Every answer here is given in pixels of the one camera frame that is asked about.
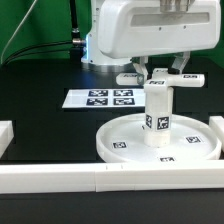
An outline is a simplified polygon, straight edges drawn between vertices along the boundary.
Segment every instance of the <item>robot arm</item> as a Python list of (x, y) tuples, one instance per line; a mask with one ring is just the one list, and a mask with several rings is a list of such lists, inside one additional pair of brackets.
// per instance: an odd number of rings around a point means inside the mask
[(210, 49), (220, 23), (219, 0), (106, 0), (98, 46), (111, 58)]

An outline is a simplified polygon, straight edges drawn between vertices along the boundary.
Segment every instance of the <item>white block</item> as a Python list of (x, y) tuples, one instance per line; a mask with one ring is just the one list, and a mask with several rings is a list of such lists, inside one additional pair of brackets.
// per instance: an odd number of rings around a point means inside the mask
[(95, 191), (92, 165), (0, 166), (0, 194)]
[(209, 126), (215, 132), (219, 140), (222, 142), (222, 150), (224, 150), (224, 119), (222, 116), (212, 116), (209, 119)]
[(12, 122), (0, 121), (0, 158), (14, 137)]

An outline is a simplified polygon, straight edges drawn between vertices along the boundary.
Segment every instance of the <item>round white tray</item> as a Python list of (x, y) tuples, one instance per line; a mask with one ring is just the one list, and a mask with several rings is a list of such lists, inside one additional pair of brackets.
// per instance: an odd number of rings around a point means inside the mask
[(111, 120), (97, 132), (97, 151), (105, 162), (172, 162), (219, 159), (221, 142), (211, 128), (194, 119), (172, 115), (170, 145), (144, 144), (145, 114)]

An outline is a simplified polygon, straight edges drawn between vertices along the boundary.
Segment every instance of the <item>white robot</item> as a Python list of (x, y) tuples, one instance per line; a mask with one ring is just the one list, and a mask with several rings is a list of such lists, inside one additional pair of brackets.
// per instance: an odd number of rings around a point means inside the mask
[[(97, 133), (99, 155), (106, 162), (218, 159), (221, 144), (207, 125), (172, 115), (171, 86), (204, 85), (203, 75), (182, 71), (190, 51), (214, 48), (218, 43), (219, 0), (99, 2), (99, 50), (114, 59), (139, 57), (133, 65), (146, 93), (145, 114), (121, 117), (101, 127)], [(177, 52), (183, 52), (173, 64), (179, 75), (158, 68), (147, 80), (148, 56)]]

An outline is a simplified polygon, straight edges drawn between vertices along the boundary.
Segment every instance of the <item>white rectangular bar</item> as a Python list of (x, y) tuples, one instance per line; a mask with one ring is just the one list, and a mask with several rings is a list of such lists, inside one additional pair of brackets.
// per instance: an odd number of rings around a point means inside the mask
[(224, 161), (2, 165), (0, 194), (224, 188)]

